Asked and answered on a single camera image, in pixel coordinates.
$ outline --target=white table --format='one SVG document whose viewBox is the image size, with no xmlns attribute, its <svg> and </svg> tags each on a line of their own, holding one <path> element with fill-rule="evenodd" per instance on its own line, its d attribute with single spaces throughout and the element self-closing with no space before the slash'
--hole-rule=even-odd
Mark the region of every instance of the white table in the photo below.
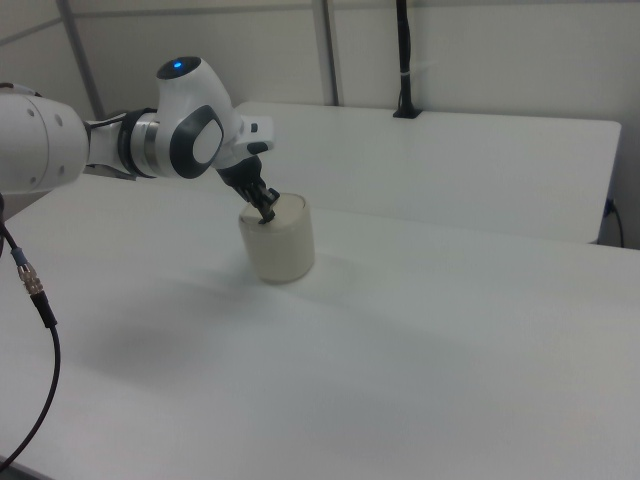
<svg viewBox="0 0 640 480">
<path fill-rule="evenodd" d="M 637 479 L 640 255 L 313 209 L 250 271 L 238 198 L 96 177 L 8 223 L 60 321 L 20 462 L 73 479 Z M 0 451 L 50 338 L 0 265 Z"/>
<path fill-rule="evenodd" d="M 620 125 L 593 120 L 245 103 L 270 115 L 267 183 L 313 205 L 589 243 L 598 238 Z M 188 188 L 210 189 L 203 176 Z"/>
</svg>

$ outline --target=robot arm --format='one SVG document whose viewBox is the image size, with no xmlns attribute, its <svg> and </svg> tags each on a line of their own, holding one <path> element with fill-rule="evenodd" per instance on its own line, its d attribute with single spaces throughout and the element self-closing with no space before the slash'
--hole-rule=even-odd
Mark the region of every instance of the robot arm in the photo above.
<svg viewBox="0 0 640 480">
<path fill-rule="evenodd" d="M 158 109 L 84 123 L 68 106 L 28 95 L 0 94 L 0 192 L 51 190 L 74 181 L 85 165 L 132 176 L 196 178 L 209 167 L 274 217 L 278 192 L 260 176 L 258 154 L 273 148 L 269 117 L 246 117 L 198 57 L 180 57 L 156 75 Z"/>
</svg>

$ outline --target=black cable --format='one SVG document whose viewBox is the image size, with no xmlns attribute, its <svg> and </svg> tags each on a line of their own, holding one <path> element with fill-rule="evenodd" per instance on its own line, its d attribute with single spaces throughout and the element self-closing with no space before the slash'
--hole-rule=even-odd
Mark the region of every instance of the black cable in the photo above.
<svg viewBox="0 0 640 480">
<path fill-rule="evenodd" d="M 35 434 L 38 432 L 40 425 L 44 421 L 47 413 L 49 412 L 49 408 L 51 407 L 51 403 L 53 402 L 53 397 L 56 393 L 56 388 L 58 387 L 58 379 L 60 377 L 60 339 L 58 338 L 58 331 L 55 326 L 51 326 L 49 328 L 51 330 L 51 337 L 53 338 L 53 350 L 54 350 L 54 367 L 53 367 L 53 379 L 51 380 L 51 387 L 49 388 L 49 395 L 47 395 L 47 400 L 44 403 L 44 407 L 40 412 L 40 416 L 36 423 L 33 425 L 33 428 L 29 432 L 29 434 L 22 441 L 20 446 L 16 448 L 16 450 L 2 463 L 0 464 L 0 473 L 9 468 L 9 465 L 13 463 L 13 461 L 22 453 L 22 451 L 29 445 L 29 442 L 33 439 Z"/>
<path fill-rule="evenodd" d="M 620 230 L 620 248 L 624 248 L 624 230 L 622 229 L 622 219 L 620 218 L 620 212 L 618 212 L 618 207 L 616 207 L 615 202 L 611 206 L 611 211 L 615 214 L 616 219 L 618 220 L 618 230 Z"/>
<path fill-rule="evenodd" d="M 2 214 L 4 213 L 4 198 L 0 193 L 0 223 L 4 224 L 4 217 Z M 2 251 L 4 250 L 4 235 L 0 232 L 0 258 L 2 258 Z"/>
<path fill-rule="evenodd" d="M 16 241 L 13 239 L 13 237 L 9 233 L 9 230 L 7 230 L 7 227 L 4 226 L 4 222 L 0 222 L 0 235 L 2 235 L 3 238 L 7 239 L 7 243 L 9 244 L 12 250 L 14 248 L 18 248 L 18 245 L 16 245 Z"/>
<path fill-rule="evenodd" d="M 92 123 L 89 125 L 89 128 L 93 130 L 94 128 L 98 128 L 98 127 L 106 127 L 107 125 L 121 122 L 123 119 L 124 119 L 124 115 L 121 115 L 117 118 L 110 118 L 109 120 L 105 120 L 104 122 Z"/>
<path fill-rule="evenodd" d="M 22 451 L 27 447 L 27 445 L 29 445 L 33 437 L 40 429 L 42 422 L 44 422 L 47 413 L 49 412 L 49 408 L 51 407 L 51 403 L 53 402 L 53 397 L 56 394 L 56 388 L 58 387 L 58 379 L 60 378 L 60 339 L 58 338 L 58 331 L 55 327 L 57 322 L 55 316 L 53 315 L 53 311 L 49 306 L 49 300 L 47 299 L 47 295 L 44 292 L 42 283 L 40 282 L 40 279 L 38 278 L 34 268 L 27 261 L 27 258 L 24 255 L 22 249 L 19 248 L 18 245 L 16 245 L 16 242 L 11 236 L 11 233 L 9 233 L 9 231 L 7 230 L 4 221 L 0 221 L 0 235 L 2 235 L 3 238 L 7 239 L 7 243 L 9 243 L 9 246 L 11 247 L 11 255 L 13 256 L 16 265 L 18 266 L 18 273 L 20 274 L 20 278 L 27 288 L 29 297 L 31 298 L 33 305 L 36 307 L 36 310 L 38 310 L 44 326 L 51 330 L 51 338 L 53 339 L 54 350 L 53 378 L 51 380 L 49 394 L 47 395 L 44 407 L 42 407 L 42 411 L 40 412 L 36 423 L 33 425 L 22 443 L 11 455 L 9 455 L 9 457 L 7 457 L 4 462 L 0 464 L 0 473 L 2 473 L 4 470 L 9 468 L 9 465 L 11 465 L 13 461 L 18 457 L 18 455 L 20 455 Z"/>
</svg>

